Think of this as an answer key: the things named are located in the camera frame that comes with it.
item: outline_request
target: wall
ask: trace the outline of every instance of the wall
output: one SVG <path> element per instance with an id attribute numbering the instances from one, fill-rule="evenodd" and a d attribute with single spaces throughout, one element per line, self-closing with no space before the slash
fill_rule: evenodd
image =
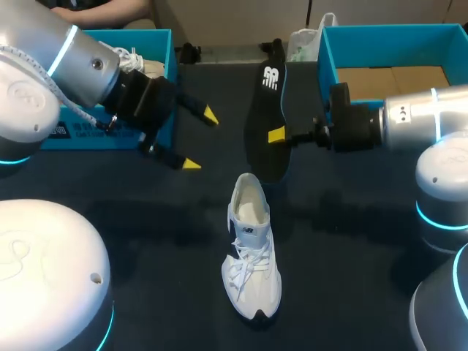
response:
<path id="1" fill-rule="evenodd" d="M 250 45 L 287 40 L 305 26 L 308 0 L 154 0 L 175 44 Z M 453 0 L 468 3 L 468 0 Z M 450 0 L 314 0 L 311 27 L 326 12 L 340 24 L 441 23 Z"/>
<path id="2" fill-rule="evenodd" d="M 468 0 L 453 0 L 450 10 L 445 19 L 446 23 L 468 22 Z"/>

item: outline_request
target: person's arm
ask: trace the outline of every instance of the person's arm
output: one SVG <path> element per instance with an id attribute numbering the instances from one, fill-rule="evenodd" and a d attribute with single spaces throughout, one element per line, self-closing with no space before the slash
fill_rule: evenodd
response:
<path id="1" fill-rule="evenodd" d="M 149 0 L 110 0 L 89 10 L 71 11 L 56 7 L 52 11 L 81 29 L 103 29 L 125 26 L 144 18 L 149 13 L 149 6 Z"/>

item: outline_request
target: person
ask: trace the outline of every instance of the person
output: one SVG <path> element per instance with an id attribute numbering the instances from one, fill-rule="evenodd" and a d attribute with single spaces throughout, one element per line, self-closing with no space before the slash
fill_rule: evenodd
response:
<path id="1" fill-rule="evenodd" d="M 81 29 L 123 28 L 129 23 L 148 18 L 151 7 L 151 0 L 39 0 L 39 2 Z"/>

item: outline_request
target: shoe tongue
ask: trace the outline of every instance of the shoe tongue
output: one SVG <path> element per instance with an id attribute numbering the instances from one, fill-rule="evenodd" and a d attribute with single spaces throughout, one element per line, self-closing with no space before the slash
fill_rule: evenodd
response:
<path id="1" fill-rule="evenodd" d="M 239 221 L 236 218 L 233 221 L 235 234 L 244 246 L 260 250 L 266 244 L 268 229 L 270 228 L 269 220 L 266 223 L 256 225 Z"/>

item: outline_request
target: dark tablecloth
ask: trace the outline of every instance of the dark tablecloth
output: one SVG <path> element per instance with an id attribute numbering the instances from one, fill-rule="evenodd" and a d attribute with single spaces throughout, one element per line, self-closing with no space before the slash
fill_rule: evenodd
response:
<path id="1" fill-rule="evenodd" d="M 177 173 L 136 152 L 40 152 L 0 198 L 39 198 L 78 211 L 107 245 L 116 351 L 413 350 L 412 291 L 430 262 L 414 244 L 414 154 L 296 150 L 282 185 L 266 189 L 282 275 L 279 319 L 254 331 L 226 296 L 226 211 L 249 171 L 242 141 L 257 65 L 181 67 L 210 103 L 209 129 L 178 116 L 176 147 L 203 165 Z M 288 65 L 292 125 L 323 114 L 315 64 Z"/>

